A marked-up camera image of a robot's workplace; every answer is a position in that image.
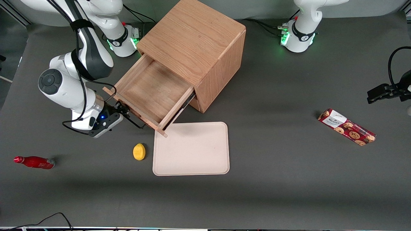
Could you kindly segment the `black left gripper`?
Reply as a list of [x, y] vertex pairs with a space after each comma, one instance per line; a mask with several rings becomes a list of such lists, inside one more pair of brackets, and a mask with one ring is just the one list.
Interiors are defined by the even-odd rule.
[[400, 101], [411, 99], [411, 70], [405, 72], [398, 83], [394, 83], [392, 73], [389, 72], [389, 81], [392, 86], [392, 91], [389, 89], [389, 84], [381, 84], [367, 92], [368, 104], [373, 104], [382, 99], [399, 98]]

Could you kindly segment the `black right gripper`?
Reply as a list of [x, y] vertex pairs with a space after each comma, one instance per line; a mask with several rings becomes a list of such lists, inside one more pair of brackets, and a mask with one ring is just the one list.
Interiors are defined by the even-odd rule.
[[119, 120], [121, 116], [129, 117], [130, 109], [124, 107], [121, 101], [117, 101], [114, 106], [105, 103], [101, 111], [101, 120]]

